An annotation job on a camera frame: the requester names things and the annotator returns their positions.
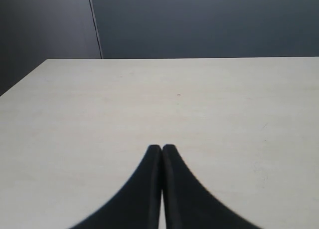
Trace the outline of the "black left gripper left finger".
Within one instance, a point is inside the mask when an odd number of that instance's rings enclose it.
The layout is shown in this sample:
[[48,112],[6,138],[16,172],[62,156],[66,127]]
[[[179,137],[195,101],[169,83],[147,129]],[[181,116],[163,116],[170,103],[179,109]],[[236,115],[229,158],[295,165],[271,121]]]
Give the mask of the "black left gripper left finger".
[[122,188],[74,229],[157,229],[162,189],[162,150],[148,146]]

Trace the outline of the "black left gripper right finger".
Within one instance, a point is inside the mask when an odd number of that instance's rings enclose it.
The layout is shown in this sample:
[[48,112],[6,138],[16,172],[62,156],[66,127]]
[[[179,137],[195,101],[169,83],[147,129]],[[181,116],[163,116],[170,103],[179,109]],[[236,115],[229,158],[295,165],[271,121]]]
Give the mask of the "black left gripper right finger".
[[175,145],[164,145],[162,160],[168,229],[258,228],[215,198],[190,171]]

